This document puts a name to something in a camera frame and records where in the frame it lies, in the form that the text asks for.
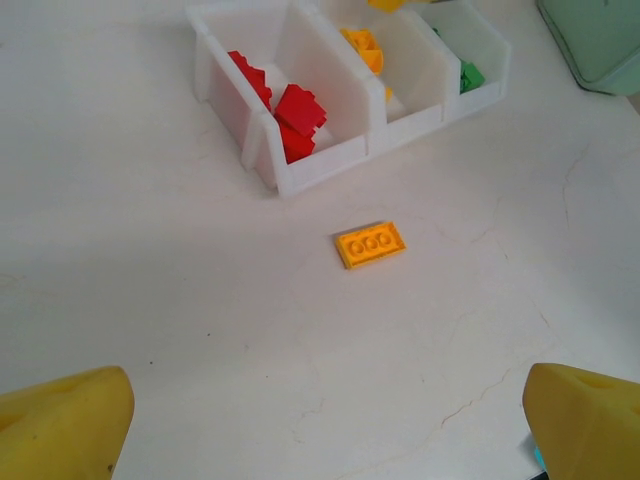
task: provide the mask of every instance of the blue object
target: blue object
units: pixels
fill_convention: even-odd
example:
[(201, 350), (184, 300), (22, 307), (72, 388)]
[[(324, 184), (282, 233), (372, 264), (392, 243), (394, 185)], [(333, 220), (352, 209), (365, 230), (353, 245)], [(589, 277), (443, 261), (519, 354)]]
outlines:
[(542, 458), (542, 453), (540, 453), (540, 449), (536, 447), (536, 460), (538, 460), (538, 464), (542, 467), (544, 471), (547, 470), (547, 466), (544, 464), (544, 459)]

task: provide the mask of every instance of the white surface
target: white surface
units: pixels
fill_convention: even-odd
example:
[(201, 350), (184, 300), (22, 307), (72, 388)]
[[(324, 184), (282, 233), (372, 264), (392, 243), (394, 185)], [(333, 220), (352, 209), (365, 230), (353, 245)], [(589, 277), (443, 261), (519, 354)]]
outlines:
[[(366, 0), (245, 0), (189, 7), (187, 15), (197, 34), (196, 97), (208, 100), (233, 134), (245, 168), (256, 168), (282, 197), (434, 132), (506, 94), (511, 49), (465, 2), (388, 15)], [(430, 24), (446, 32), (444, 41)], [(373, 32), (385, 55), (380, 78), (345, 41), (343, 28)], [(478, 65), (487, 78), (485, 86), (460, 94), (460, 60), (452, 49)], [(265, 115), (268, 110), (228, 56), (235, 50), (266, 71), (273, 109), (289, 83), (314, 93), (327, 111), (327, 123), (314, 137), (314, 154), (287, 165), (275, 119)], [(385, 86), (394, 92), (388, 104)]]
[[(118, 480), (514, 480), (533, 362), (640, 380), (640, 117), (531, 2), (477, 4), (505, 101), (290, 201), (195, 101), (183, 7), (3, 4), (0, 390), (124, 366)], [(380, 220), (408, 251), (343, 270)]]

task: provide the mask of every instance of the yellow lego brick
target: yellow lego brick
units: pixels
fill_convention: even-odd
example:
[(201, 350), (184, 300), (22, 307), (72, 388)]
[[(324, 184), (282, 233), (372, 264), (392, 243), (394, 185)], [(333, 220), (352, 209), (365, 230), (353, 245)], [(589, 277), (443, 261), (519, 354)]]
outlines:
[(407, 2), (434, 3), (438, 0), (368, 0), (370, 6), (393, 13)]
[(392, 222), (342, 235), (336, 239), (336, 247), (349, 270), (407, 249)]
[(395, 12), (406, 0), (368, 0), (369, 5), (375, 8), (379, 8), (387, 13)]
[(344, 38), (358, 52), (362, 60), (376, 75), (382, 73), (384, 67), (384, 54), (376, 38), (369, 30), (340, 30)]
[(382, 50), (359, 50), (358, 53), (374, 74), (380, 75), (382, 73), (384, 67)]
[(549, 478), (640, 478), (640, 384), (537, 364), (523, 406)]

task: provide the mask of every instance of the green lego brick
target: green lego brick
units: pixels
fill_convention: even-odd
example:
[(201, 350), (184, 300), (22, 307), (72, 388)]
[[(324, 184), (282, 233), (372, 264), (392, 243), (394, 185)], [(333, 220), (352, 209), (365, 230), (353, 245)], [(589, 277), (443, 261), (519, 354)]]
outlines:
[(467, 93), (484, 85), (486, 79), (480, 73), (480, 70), (473, 63), (465, 62), (464, 60), (461, 60), (461, 62), (460, 93)]

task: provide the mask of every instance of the storage bin compartment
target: storage bin compartment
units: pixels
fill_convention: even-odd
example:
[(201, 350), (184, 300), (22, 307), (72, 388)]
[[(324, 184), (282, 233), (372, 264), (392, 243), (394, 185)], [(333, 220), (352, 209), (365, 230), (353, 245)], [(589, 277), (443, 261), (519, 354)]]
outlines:
[[(360, 78), (352, 66), (335, 53), (334, 38), (327, 38), (319, 25), (313, 5), (297, 1), (270, 1), (266, 4), (221, 3), (187, 9), (196, 29), (196, 95), (208, 100), (243, 150), (241, 161), (254, 168), (258, 155), (267, 148), (274, 163), (284, 167), (274, 172), (264, 168), (258, 172), (268, 185), (274, 181), (283, 195), (300, 190), (282, 176), (290, 175), (282, 145), (274, 145), (273, 136), (258, 131), (273, 131), (274, 126), (262, 125), (273, 118), (261, 114), (268, 110), (244, 78), (228, 52), (237, 50), (249, 64), (266, 72), (267, 86), (273, 90), (272, 108), (278, 104), (286, 86), (297, 84), (311, 91), (327, 112), (327, 122), (314, 136), (316, 148), (310, 157), (300, 160), (325, 178), (334, 169), (343, 170), (367, 156), (363, 136), (384, 122), (383, 104), (379, 100), (379, 85), (374, 78)], [(250, 129), (252, 116), (253, 130)], [(313, 157), (332, 148), (337, 155), (331, 166), (313, 166)], [(344, 151), (348, 158), (342, 158)]]
[[(387, 103), (392, 144), (406, 143), (442, 126), (447, 95), (455, 93), (458, 60), (434, 41), (437, 36), (426, 31), (428, 27), (415, 13), (382, 13), (366, 0), (318, 0), (318, 6), (336, 31), (367, 29), (375, 36), (384, 54), (378, 78), (393, 90)], [(352, 55), (360, 58), (353, 49)]]
[(459, 59), (473, 63), (485, 84), (455, 99), (455, 118), (474, 113), (506, 95), (511, 47), (478, 11), (466, 2), (415, 3), (411, 9)]

